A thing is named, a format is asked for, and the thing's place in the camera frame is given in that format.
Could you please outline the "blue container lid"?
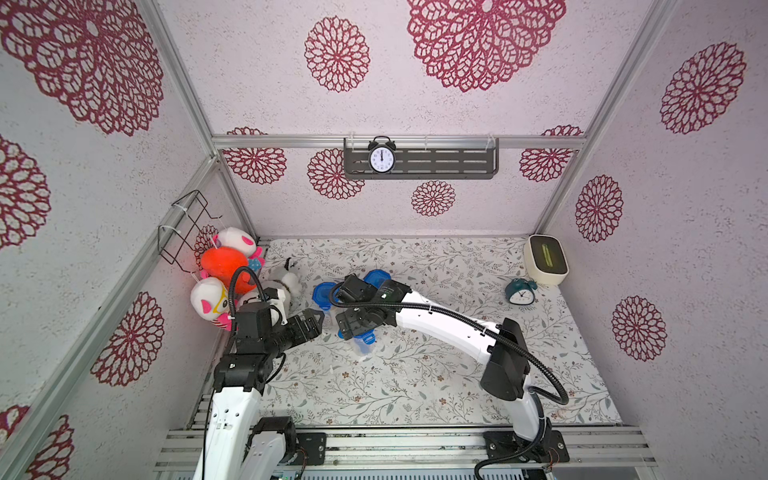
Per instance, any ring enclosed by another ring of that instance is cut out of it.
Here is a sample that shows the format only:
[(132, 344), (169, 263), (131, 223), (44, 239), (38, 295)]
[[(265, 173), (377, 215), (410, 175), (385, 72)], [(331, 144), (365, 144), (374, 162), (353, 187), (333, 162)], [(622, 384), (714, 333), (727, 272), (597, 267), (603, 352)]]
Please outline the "blue container lid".
[(323, 311), (329, 311), (333, 307), (330, 295), (334, 286), (334, 282), (323, 282), (314, 287), (312, 300)]

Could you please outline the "clear plastic container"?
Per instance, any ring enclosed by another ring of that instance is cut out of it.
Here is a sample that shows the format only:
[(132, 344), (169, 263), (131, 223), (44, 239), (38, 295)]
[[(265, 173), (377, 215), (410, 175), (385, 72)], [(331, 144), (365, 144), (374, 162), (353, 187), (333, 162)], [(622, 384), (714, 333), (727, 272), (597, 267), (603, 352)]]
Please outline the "clear plastic container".
[(362, 339), (355, 338), (352, 340), (352, 350), (355, 355), (355, 359), (363, 361), (369, 359), (375, 353), (376, 343), (367, 344)]

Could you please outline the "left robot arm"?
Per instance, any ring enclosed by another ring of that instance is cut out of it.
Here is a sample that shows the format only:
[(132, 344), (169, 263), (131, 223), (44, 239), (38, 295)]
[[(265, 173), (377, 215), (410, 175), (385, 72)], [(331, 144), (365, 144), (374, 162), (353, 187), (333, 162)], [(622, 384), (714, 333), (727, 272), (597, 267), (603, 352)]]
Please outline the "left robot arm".
[(259, 420), (265, 387), (276, 359), (322, 333), (325, 314), (305, 309), (291, 317), (265, 302), (230, 313), (235, 351), (214, 369), (203, 447), (196, 479), (270, 479), (296, 454), (295, 424), (288, 417)]

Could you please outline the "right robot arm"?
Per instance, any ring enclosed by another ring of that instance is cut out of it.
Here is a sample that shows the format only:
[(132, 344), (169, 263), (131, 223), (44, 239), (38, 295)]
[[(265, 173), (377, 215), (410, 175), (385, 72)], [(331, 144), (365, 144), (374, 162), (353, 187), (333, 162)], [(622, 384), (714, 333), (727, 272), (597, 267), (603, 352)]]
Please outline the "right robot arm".
[(372, 285), (354, 274), (328, 293), (339, 309), (337, 323), (346, 340), (380, 326), (410, 329), (452, 346), (482, 368), (480, 388), (502, 401), (517, 438), (539, 441), (546, 436), (542, 402), (566, 405), (561, 381), (528, 349), (520, 325), (509, 318), (481, 321), (444, 307), (410, 286), (388, 279)]

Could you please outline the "lower white pink plush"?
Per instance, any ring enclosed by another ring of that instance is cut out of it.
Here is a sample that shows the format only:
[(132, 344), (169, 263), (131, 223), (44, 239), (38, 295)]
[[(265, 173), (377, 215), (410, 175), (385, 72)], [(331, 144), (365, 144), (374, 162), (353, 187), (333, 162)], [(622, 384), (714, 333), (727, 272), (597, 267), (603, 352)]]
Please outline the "lower white pink plush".
[(190, 302), (195, 312), (203, 320), (226, 331), (232, 330), (229, 313), (233, 299), (234, 296), (229, 295), (224, 283), (215, 277), (198, 281), (190, 293)]

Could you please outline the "white pink plush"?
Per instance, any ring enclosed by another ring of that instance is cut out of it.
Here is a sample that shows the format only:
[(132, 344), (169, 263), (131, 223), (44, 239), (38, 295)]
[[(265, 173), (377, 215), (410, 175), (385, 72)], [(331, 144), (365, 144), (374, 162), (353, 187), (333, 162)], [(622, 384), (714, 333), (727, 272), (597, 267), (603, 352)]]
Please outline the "white pink plush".
[(217, 247), (227, 247), (242, 253), (247, 259), (256, 259), (262, 256), (263, 249), (257, 245), (254, 237), (247, 232), (228, 227), (220, 230), (213, 236)]
[(190, 293), (190, 302), (195, 312), (203, 320), (226, 331), (232, 330), (229, 313), (233, 299), (234, 296), (229, 295), (224, 283), (215, 277), (198, 281)]

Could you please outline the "white small plush dog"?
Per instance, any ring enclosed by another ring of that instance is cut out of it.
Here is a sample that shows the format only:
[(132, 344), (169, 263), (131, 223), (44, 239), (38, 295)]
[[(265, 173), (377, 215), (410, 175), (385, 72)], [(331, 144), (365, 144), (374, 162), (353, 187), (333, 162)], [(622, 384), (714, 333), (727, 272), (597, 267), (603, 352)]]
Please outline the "white small plush dog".
[(298, 299), (303, 290), (298, 275), (292, 270), (290, 257), (270, 271), (266, 284), (268, 288), (284, 290), (292, 300)]

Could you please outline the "red plush toy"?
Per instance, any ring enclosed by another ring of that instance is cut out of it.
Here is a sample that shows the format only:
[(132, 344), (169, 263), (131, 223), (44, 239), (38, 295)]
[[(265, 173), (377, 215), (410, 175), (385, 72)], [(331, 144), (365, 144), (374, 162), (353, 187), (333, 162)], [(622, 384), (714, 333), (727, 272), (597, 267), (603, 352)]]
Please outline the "red plush toy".
[[(248, 267), (248, 259), (240, 251), (230, 247), (212, 247), (206, 250), (200, 259), (200, 264), (210, 276), (219, 279), (229, 287), (235, 271), (240, 267)], [(241, 273), (235, 286), (237, 295), (244, 295), (256, 288), (252, 276)]]

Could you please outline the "upper white pink plush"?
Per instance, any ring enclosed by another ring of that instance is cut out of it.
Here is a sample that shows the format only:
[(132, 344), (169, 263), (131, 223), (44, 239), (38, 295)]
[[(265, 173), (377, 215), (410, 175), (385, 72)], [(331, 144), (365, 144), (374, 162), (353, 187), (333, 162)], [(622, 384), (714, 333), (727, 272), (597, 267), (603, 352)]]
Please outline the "upper white pink plush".
[(220, 230), (213, 236), (217, 247), (227, 247), (242, 253), (247, 259), (256, 259), (262, 256), (263, 249), (257, 245), (254, 237), (247, 232), (228, 227)]

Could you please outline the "teal alarm clock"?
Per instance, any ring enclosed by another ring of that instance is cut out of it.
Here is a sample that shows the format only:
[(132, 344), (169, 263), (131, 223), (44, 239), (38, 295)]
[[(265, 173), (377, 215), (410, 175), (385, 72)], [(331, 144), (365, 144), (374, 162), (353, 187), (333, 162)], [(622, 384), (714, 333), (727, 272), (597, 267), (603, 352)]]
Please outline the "teal alarm clock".
[(516, 306), (530, 306), (536, 301), (538, 285), (525, 278), (514, 278), (505, 287), (506, 300)]

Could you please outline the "black alarm clock on shelf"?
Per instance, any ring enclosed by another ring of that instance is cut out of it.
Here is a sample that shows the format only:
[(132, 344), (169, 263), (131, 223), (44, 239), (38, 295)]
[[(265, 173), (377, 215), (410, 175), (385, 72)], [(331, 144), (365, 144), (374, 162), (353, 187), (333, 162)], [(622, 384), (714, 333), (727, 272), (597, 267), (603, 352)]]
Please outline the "black alarm clock on shelf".
[(368, 144), (369, 166), (374, 173), (386, 174), (393, 170), (396, 162), (396, 143), (386, 135), (377, 135)]

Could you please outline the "cream box with green window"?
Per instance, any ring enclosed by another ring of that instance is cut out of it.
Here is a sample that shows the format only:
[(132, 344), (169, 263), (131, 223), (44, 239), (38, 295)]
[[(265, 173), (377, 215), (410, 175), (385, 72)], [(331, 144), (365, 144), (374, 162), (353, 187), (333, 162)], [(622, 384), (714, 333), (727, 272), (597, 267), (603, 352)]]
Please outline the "cream box with green window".
[(561, 243), (555, 237), (534, 234), (523, 249), (527, 275), (539, 285), (558, 286), (570, 272)]

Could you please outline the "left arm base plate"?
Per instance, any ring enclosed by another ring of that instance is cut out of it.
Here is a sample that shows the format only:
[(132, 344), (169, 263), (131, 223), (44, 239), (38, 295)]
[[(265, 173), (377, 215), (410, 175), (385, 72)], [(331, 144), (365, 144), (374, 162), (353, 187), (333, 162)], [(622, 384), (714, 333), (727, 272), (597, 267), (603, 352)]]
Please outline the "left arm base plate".
[(283, 434), (286, 451), (280, 457), (278, 466), (321, 466), (325, 464), (327, 453), (327, 434), (302, 433)]

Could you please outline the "grey wall shelf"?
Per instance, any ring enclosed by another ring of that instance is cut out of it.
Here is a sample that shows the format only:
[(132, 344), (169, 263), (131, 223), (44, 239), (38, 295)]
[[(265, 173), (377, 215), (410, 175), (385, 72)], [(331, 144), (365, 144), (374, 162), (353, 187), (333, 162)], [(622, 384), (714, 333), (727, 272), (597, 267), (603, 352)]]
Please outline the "grey wall shelf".
[(480, 146), (397, 148), (396, 162), (386, 174), (369, 166), (368, 144), (343, 139), (342, 166), (351, 180), (490, 180), (499, 170), (499, 141), (487, 137)]

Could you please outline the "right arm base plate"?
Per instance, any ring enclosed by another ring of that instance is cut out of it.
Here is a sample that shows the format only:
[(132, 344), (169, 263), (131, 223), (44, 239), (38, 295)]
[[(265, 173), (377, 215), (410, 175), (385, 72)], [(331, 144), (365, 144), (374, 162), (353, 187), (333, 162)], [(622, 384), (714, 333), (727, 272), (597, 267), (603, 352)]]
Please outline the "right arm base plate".
[(496, 463), (567, 463), (570, 454), (563, 435), (548, 429), (543, 439), (531, 447), (532, 442), (519, 438), (511, 430), (486, 431), (483, 433), (489, 460)]

